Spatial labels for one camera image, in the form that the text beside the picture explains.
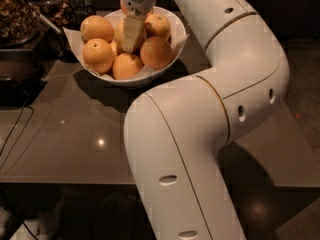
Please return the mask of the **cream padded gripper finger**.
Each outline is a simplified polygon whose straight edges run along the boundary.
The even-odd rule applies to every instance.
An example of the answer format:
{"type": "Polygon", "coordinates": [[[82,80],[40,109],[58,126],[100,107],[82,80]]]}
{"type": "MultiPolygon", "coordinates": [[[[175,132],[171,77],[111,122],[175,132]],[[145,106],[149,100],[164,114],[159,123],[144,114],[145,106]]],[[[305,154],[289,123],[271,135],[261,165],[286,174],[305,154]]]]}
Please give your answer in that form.
{"type": "Polygon", "coordinates": [[[137,10],[130,11],[123,22],[122,48],[126,52],[133,52],[140,34],[143,32],[145,16],[137,10]]]}

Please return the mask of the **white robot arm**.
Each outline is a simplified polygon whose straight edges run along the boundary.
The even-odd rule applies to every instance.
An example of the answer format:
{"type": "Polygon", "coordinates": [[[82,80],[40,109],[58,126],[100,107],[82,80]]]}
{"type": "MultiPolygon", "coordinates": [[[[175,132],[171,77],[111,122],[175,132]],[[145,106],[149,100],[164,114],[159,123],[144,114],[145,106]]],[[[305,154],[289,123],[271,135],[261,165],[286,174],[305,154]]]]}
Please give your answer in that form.
{"type": "Polygon", "coordinates": [[[245,0],[174,1],[211,66],[132,103],[129,165],[157,240],[246,240],[217,154],[279,106],[288,60],[245,0]]]}

